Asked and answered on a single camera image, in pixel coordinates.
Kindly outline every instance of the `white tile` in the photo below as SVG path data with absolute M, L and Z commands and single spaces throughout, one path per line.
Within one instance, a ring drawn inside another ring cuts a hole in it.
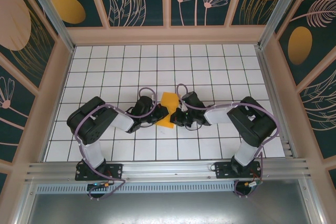
M 68 161 L 69 162 L 73 162 L 73 161 L 79 162 L 82 160 L 82 158 L 83 157 L 80 154 L 79 145 L 76 140 L 73 140 L 71 142 L 71 148 L 70 148 Z
M 173 45 L 158 45 L 158 57 L 174 57 Z
M 90 59 L 88 72 L 103 72 L 106 59 Z
M 212 84 L 229 84 L 227 70 L 210 70 Z
M 167 128 L 163 126 L 156 127 L 156 138 L 157 139 L 174 139 L 176 138 L 176 128 Z
M 175 57 L 190 57 L 190 45 L 174 45 Z
M 175 93 L 175 86 L 158 86 L 157 87 L 157 101 L 161 102 L 164 92 Z
M 74 58 L 88 59 L 91 55 L 92 47 L 76 47 Z
M 134 160 L 155 160 L 155 140 L 135 140 Z
M 89 59 L 74 59 L 70 72 L 86 72 L 88 70 Z
M 245 69 L 260 69 L 257 57 L 242 57 Z
M 105 72 L 103 86 L 119 86 L 121 72 Z
M 206 45 L 208 56 L 224 56 L 221 45 Z
M 83 88 L 65 88 L 62 103 L 79 103 Z
M 192 58 L 193 70 L 208 70 L 209 62 L 208 57 Z
M 254 49 L 254 45 L 249 44 L 239 44 L 240 54 L 241 56 L 255 56 L 256 50 Z
M 158 58 L 157 59 L 157 69 L 158 70 L 174 70 L 174 58 L 166 57 L 166 58 Z
M 239 132 L 233 123 L 219 123 L 218 130 L 220 137 L 239 137 Z
M 231 85 L 232 96 L 234 100 L 241 101 L 245 97 L 250 96 L 248 85 Z
M 247 84 L 245 71 L 228 70 L 230 84 Z
M 201 159 L 221 159 L 219 138 L 200 139 L 199 152 L 201 153 Z
M 141 46 L 141 57 L 156 57 L 157 45 Z
M 176 84 L 193 84 L 193 74 L 191 71 L 175 71 L 175 83 Z
M 158 86 L 175 85 L 174 71 L 159 71 L 157 72 L 157 75 L 158 75 Z
M 47 162 L 62 162 L 68 160 L 71 141 L 51 141 Z
M 260 70 L 245 70 L 248 84 L 264 84 Z
M 141 46 L 125 46 L 125 58 L 140 57 Z
M 52 140 L 71 140 L 72 132 L 67 122 L 56 122 Z
M 122 69 L 122 60 L 121 58 L 118 59 L 107 59 L 106 60 L 106 67 L 105 71 L 121 71 Z
M 196 92 L 198 98 L 203 101 L 213 101 L 214 96 L 212 94 L 212 86 L 200 86 L 197 85 L 194 87 L 194 91 Z
M 218 137 L 217 124 L 210 125 L 210 126 L 204 126 L 203 125 L 198 130 L 198 137 L 199 138 Z
M 106 58 L 108 46 L 94 46 L 91 52 L 91 58 Z
M 123 58 L 125 46 L 109 46 L 107 58 Z
M 156 127 L 143 127 L 136 131 L 135 139 L 155 139 L 156 138 Z
M 100 137 L 101 140 L 113 140 L 114 139 L 114 131 L 116 128 L 113 126 L 108 126 L 107 129 L 104 131 L 102 136 Z
M 139 72 L 123 72 L 121 74 L 122 86 L 138 86 Z
M 125 131 L 122 131 L 121 129 L 115 128 L 115 134 L 114 134 L 114 139 L 117 140 L 123 140 L 123 139 L 128 139 L 128 140 L 134 140 L 135 139 L 135 133 L 127 133 Z
M 240 138 L 221 138 L 223 158 L 232 158 L 240 147 Z
M 186 57 L 175 57 L 175 70 L 191 70 L 191 59 Z
M 80 102 L 85 103 L 94 97 L 100 96 L 101 87 L 88 87 L 83 89 L 83 95 Z
M 209 65 L 211 70 L 225 70 L 225 58 L 224 57 L 209 57 Z
M 199 159 L 198 139 L 178 139 L 179 159 Z
M 196 122 L 192 124 L 192 129 L 199 127 Z M 198 138 L 197 131 L 189 131 L 185 127 L 177 127 L 177 138 Z
M 265 110 L 273 114 L 272 106 L 269 101 L 257 101 Z
M 268 94 L 265 85 L 249 85 L 251 96 L 255 100 L 268 100 Z
M 122 71 L 138 71 L 140 66 L 140 58 L 124 58 Z
M 231 101 L 230 85 L 213 85 L 215 101 Z
M 114 140 L 112 161 L 132 161 L 134 140 Z
M 85 78 L 85 87 L 101 87 L 103 83 L 103 72 L 88 72 Z
M 207 56 L 205 45 L 190 45 L 191 56 Z
M 193 71 L 194 85 L 211 84 L 210 71 Z
M 244 69 L 241 57 L 226 57 L 227 69 Z
M 119 102 L 136 102 L 137 97 L 137 87 L 120 87 Z
M 83 87 L 86 73 L 70 73 L 68 77 L 67 87 Z
M 104 102 L 118 102 L 119 87 L 102 87 L 100 98 Z
M 157 160 L 177 160 L 177 140 L 159 139 L 156 141 Z
M 139 85 L 141 86 L 155 86 L 156 85 L 156 72 L 146 71 L 140 72 Z
M 113 140 L 100 141 L 100 148 L 101 148 L 103 157 L 106 159 L 106 161 L 111 161 Z
M 272 139 L 264 145 L 265 155 L 269 157 L 285 157 L 280 137 Z
M 225 56 L 240 56 L 238 45 L 223 44 Z
M 66 121 L 79 108 L 79 103 L 63 103 L 60 105 L 57 121 Z
M 155 71 L 156 58 L 141 58 L 140 71 Z

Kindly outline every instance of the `white grid floor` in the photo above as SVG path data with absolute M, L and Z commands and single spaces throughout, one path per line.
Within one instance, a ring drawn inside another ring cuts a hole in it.
M 250 95 L 272 112 L 253 45 L 77 47 L 44 160 L 81 160 L 66 120 L 94 96 L 126 110 L 136 103 L 141 87 L 151 87 L 161 100 L 163 92 L 174 92 L 179 83 L 195 90 L 206 105 Z M 233 124 L 197 131 L 152 126 L 133 134 L 111 127 L 100 141 L 107 161 L 231 158 L 240 142 Z M 280 137 L 266 144 L 263 152 L 266 158 L 284 157 Z

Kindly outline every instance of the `gray floor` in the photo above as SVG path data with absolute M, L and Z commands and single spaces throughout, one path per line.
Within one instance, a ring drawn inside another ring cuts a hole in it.
M 248 198 L 232 192 L 37 195 L 30 224 L 305 224 L 310 223 L 296 181 L 265 182 Z

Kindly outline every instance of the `enclosure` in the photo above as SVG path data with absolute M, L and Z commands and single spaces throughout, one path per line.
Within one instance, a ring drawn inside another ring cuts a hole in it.
M 0 2 L 3 223 L 333 223 L 335 0 Z M 91 202 L 70 114 L 96 96 L 126 111 L 144 87 L 161 102 L 179 83 L 205 106 L 252 97 L 275 116 L 263 184 L 243 199 L 216 178 L 244 141 L 233 123 L 110 126 L 100 147 L 126 183 Z

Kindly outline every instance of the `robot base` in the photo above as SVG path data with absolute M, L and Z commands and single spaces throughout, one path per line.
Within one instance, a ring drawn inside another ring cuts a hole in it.
M 236 174 L 232 170 L 231 162 L 216 162 L 214 166 L 216 178 L 253 178 L 253 173 L 251 170 L 259 177 L 261 173 L 259 161 L 251 162 L 248 169 L 243 171 L 241 175 Z
M 106 164 L 104 166 L 104 175 L 111 176 L 112 178 L 121 178 L 122 176 L 122 164 Z M 106 178 L 103 178 L 96 173 L 94 173 L 88 166 L 83 162 L 83 164 L 78 164 L 76 166 L 76 181 L 94 181 L 102 180 L 106 181 Z

